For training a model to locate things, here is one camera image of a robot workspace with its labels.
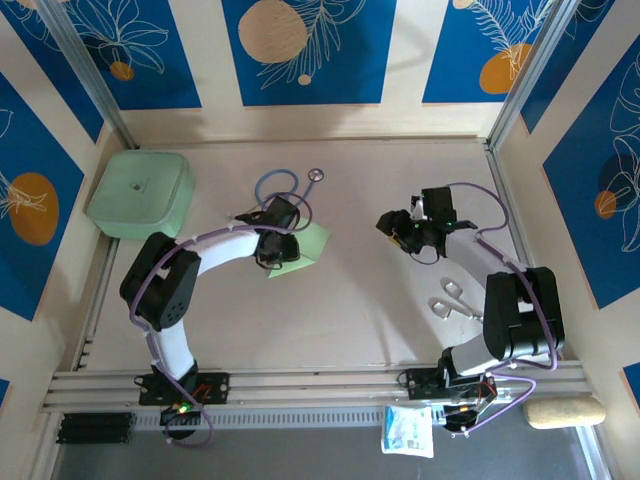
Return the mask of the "aluminium frame post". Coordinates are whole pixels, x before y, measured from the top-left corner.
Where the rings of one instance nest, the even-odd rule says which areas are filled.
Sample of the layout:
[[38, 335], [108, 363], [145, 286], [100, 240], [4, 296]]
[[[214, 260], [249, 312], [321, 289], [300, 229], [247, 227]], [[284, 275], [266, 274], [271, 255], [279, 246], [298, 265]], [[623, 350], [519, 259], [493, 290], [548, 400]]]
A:
[[506, 139], [522, 106], [538, 81], [554, 52], [580, 0], [554, 0], [552, 9], [541, 26], [526, 61], [506, 97], [499, 115], [486, 137], [486, 147], [495, 153]]
[[85, 92], [103, 120], [109, 124], [120, 144], [129, 150], [138, 149], [139, 144], [134, 140], [121, 116], [115, 98], [63, 5], [57, 0], [34, 0], [34, 4], [43, 23], [82, 84]]

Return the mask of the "black ribbed block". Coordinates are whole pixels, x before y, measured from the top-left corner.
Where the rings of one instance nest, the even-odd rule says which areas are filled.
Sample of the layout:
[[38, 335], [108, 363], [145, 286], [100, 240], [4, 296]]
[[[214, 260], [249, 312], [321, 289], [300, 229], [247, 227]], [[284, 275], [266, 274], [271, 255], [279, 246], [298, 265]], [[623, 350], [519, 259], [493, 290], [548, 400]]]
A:
[[128, 443], [133, 429], [133, 413], [69, 413], [63, 416], [58, 444]]

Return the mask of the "aluminium mounting rail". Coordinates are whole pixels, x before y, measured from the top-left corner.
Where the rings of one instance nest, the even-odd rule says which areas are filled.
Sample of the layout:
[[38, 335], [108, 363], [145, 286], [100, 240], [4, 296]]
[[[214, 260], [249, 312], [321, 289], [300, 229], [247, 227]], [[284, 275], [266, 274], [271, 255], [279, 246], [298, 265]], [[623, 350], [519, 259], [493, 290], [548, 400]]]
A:
[[[409, 400], [397, 377], [406, 367], [367, 366], [353, 370], [231, 369], [228, 408], [296, 408], [379, 406]], [[537, 382], [535, 396], [590, 394], [592, 389], [578, 361], [562, 361], [549, 372], [519, 367], [509, 372]], [[116, 412], [138, 410], [144, 371], [80, 370], [53, 374], [42, 402], [45, 412]]]

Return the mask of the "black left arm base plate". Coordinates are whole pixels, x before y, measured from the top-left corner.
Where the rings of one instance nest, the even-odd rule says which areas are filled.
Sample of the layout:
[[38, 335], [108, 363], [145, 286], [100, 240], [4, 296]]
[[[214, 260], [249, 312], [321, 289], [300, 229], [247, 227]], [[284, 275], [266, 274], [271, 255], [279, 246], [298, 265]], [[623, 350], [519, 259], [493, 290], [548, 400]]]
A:
[[[226, 372], [187, 373], [178, 383], [203, 405], [223, 405], [229, 394], [230, 375]], [[138, 403], [142, 406], [165, 406], [186, 401], [186, 397], [160, 372], [154, 371], [134, 378], [139, 388]]]

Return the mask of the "white and blue plastic packet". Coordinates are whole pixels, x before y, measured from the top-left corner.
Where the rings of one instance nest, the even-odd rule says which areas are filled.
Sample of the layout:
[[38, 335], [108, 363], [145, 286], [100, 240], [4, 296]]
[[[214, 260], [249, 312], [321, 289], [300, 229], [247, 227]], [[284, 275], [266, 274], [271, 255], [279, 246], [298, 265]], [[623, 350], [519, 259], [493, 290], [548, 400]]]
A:
[[381, 451], [384, 454], [433, 458], [432, 409], [386, 406], [382, 424]]

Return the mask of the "blue stethoscope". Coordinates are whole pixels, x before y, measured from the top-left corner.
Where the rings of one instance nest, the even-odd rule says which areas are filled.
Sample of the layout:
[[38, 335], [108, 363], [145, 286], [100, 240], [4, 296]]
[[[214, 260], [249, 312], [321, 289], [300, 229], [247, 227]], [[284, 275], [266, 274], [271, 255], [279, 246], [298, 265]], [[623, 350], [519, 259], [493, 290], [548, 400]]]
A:
[[[293, 181], [291, 188], [285, 192], [272, 192], [269, 195], [262, 195], [262, 187], [270, 179], [276, 176], [289, 177]], [[320, 168], [311, 168], [307, 173], [307, 178], [308, 183], [304, 189], [304, 192], [302, 194], [299, 194], [298, 189], [300, 186], [300, 179], [294, 171], [286, 168], [278, 168], [265, 173], [258, 179], [254, 186], [256, 209], [252, 211], [252, 214], [257, 214], [258, 212], [265, 211], [267, 207], [277, 198], [289, 200], [291, 197], [293, 197], [295, 199], [293, 207], [295, 209], [298, 209], [301, 205], [304, 204], [305, 201], [308, 200], [308, 197], [310, 196], [314, 186], [320, 183], [325, 178], [325, 173]]]

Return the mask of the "mint green square case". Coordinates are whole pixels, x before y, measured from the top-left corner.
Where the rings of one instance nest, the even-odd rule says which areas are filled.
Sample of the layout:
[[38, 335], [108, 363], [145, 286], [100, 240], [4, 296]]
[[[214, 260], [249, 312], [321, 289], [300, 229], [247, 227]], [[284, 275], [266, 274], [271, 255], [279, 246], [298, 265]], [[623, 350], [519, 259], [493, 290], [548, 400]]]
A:
[[194, 186], [189, 161], [178, 153], [121, 151], [109, 160], [86, 214], [112, 238], [144, 241], [157, 232], [175, 237]]

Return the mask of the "blue floral wall poster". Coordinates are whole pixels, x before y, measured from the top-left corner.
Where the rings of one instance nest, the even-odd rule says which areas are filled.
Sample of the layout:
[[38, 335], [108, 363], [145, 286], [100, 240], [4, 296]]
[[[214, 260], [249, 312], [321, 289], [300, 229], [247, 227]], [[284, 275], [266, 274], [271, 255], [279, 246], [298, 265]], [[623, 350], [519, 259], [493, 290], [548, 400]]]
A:
[[68, 0], [63, 7], [120, 109], [201, 106], [168, 0]]
[[640, 38], [543, 168], [597, 306], [640, 288]]
[[397, 0], [221, 0], [246, 107], [378, 104]]
[[500, 102], [556, 0], [449, 0], [425, 104]]
[[0, 307], [35, 318], [83, 180], [0, 73]]

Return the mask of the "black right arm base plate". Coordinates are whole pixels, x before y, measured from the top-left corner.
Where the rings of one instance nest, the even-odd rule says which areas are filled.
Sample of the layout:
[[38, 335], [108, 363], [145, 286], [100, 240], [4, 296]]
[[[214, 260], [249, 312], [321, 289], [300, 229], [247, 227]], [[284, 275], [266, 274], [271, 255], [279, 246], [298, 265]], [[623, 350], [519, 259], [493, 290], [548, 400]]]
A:
[[495, 398], [497, 388], [482, 375], [450, 376], [439, 368], [402, 370], [396, 383], [408, 392], [410, 400], [448, 400], [450, 402]]

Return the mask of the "silver metal scissors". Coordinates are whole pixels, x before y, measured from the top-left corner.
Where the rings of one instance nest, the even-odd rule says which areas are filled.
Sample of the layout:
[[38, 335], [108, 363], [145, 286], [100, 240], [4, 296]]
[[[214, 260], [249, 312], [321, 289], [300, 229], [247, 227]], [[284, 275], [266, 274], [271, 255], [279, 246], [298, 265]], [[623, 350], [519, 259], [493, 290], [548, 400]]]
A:
[[431, 298], [429, 300], [429, 307], [437, 317], [442, 320], [447, 320], [452, 312], [457, 312], [480, 324], [484, 322], [483, 313], [479, 309], [472, 307], [463, 298], [464, 289], [458, 282], [445, 277], [440, 280], [440, 285], [447, 295], [447, 299]]

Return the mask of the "beige sponge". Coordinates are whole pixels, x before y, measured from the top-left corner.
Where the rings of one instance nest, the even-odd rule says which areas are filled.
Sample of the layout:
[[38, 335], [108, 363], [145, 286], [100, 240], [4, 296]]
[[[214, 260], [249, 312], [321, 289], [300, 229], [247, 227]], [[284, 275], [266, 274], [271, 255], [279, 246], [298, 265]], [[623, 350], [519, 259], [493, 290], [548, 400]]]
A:
[[590, 427], [606, 418], [604, 406], [591, 396], [527, 400], [523, 412], [527, 423], [538, 430]]

